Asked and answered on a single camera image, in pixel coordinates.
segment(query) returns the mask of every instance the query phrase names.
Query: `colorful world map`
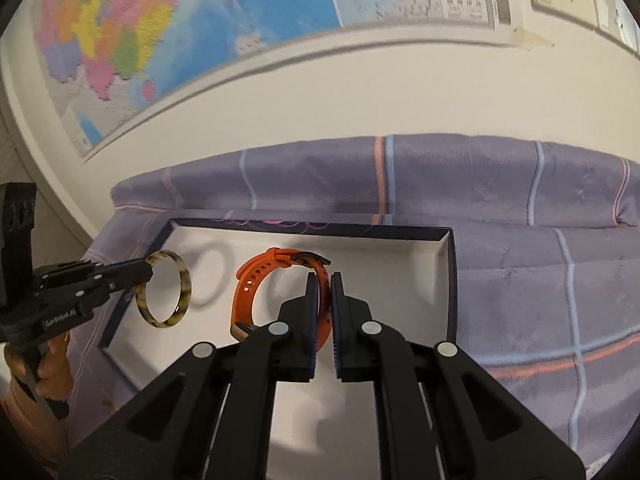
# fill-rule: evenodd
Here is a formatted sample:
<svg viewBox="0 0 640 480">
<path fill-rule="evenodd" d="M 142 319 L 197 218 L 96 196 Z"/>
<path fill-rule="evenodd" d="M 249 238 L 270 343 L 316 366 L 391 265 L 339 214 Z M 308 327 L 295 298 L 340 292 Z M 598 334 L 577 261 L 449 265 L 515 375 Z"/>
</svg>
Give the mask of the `colorful world map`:
<svg viewBox="0 0 640 480">
<path fill-rule="evenodd" d="M 469 21 L 488 22 L 485 0 L 465 3 Z M 47 89 L 80 155 L 238 57 L 347 25 L 467 12 L 453 0 L 36 0 L 32 9 Z"/>
</svg>

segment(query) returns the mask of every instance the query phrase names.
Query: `striped cloth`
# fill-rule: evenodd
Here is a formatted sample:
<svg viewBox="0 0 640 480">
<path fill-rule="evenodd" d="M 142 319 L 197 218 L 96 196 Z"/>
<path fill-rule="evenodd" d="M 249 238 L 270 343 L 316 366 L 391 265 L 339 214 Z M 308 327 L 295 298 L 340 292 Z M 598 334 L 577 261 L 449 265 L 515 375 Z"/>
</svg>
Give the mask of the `striped cloth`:
<svg viewBox="0 0 640 480">
<path fill-rule="evenodd" d="M 458 342 L 585 464 L 640 413 L 640 166 L 548 142 L 319 140 L 133 177 L 87 257 L 145 256 L 173 218 L 450 226 Z M 75 330 L 70 440 L 134 392 L 98 350 L 113 298 Z"/>
</svg>

